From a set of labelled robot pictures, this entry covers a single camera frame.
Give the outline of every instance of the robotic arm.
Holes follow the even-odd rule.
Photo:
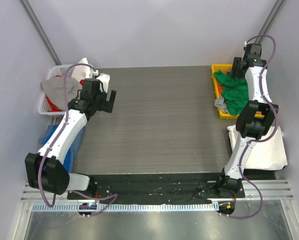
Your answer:
[[[246,79],[249,100],[236,121],[238,137],[233,153],[216,182],[216,189],[225,195],[237,193],[240,190],[242,185],[240,168],[244,171],[251,151],[257,143],[251,140],[260,140],[266,135],[275,119],[273,111],[263,98],[264,95],[272,103],[267,88],[266,69],[261,75],[263,95],[261,94],[259,77],[266,64],[266,61],[261,59],[262,46],[250,43],[245,46],[244,50],[243,58],[234,58],[231,77]],[[277,113],[279,106],[273,104],[273,107]],[[263,118],[255,117],[257,112],[260,112]]]
[[[86,191],[90,188],[89,192],[93,193],[94,181],[89,176],[83,174],[68,173],[64,169],[63,163],[75,137],[96,111],[107,113],[113,111],[116,91],[112,90],[109,101],[106,100],[110,76],[104,73],[99,75],[98,72],[95,72],[95,75],[96,79],[86,78],[84,80],[80,98],[74,98],[68,103],[67,126],[61,135],[58,136],[66,122],[65,116],[49,141],[36,154],[29,153],[26,156],[25,167],[30,187],[39,188],[38,171],[41,160],[50,147],[50,143],[57,139],[47,154],[42,170],[41,182],[43,190],[61,195],[65,191]]]

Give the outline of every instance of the white pillow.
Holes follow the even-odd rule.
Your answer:
[[[229,131],[230,146],[233,150],[238,139],[238,132],[235,129],[235,125],[228,126],[227,130]],[[261,139],[267,138],[273,130],[274,127],[271,126],[268,133]],[[278,127],[275,135],[270,140],[256,143],[249,155],[245,168],[281,170],[287,164],[288,161],[283,144],[283,132],[281,128]]]

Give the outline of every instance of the white cloth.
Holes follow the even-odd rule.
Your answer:
[[[79,64],[89,64],[86,57],[78,62]],[[81,81],[82,79],[89,78],[91,74],[91,68],[88,66],[75,66],[74,71],[71,74],[71,77],[76,79],[77,81]]]
[[[238,132],[235,129],[235,125],[228,126],[229,139],[231,149],[238,139]],[[267,138],[274,127],[271,126],[268,133],[261,139]],[[281,170],[284,166],[288,164],[287,157],[285,154],[285,148],[283,144],[283,132],[280,127],[277,128],[275,135],[266,142],[258,142],[251,151],[247,163],[245,165],[246,169],[260,169],[260,170]]]

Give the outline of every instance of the gray cloth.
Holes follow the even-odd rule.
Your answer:
[[[60,110],[65,110],[63,93],[64,78],[57,76],[41,82],[45,94],[49,100]],[[82,85],[73,77],[66,77],[66,96],[67,102],[76,98],[78,90],[82,90]]]
[[[218,109],[221,109],[221,111],[224,114],[228,114],[229,110],[228,110],[228,106],[226,105],[226,103],[224,102],[224,97],[223,96],[219,96],[219,98],[215,99],[215,107],[217,107]]]

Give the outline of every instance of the green cloth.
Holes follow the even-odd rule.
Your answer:
[[[238,115],[242,112],[245,105],[249,100],[249,88],[245,79],[231,78],[231,72],[227,72],[226,75],[221,70],[214,73],[215,78],[218,80],[221,87],[225,87],[221,92],[224,99],[226,99],[226,105],[228,112],[231,115]]]

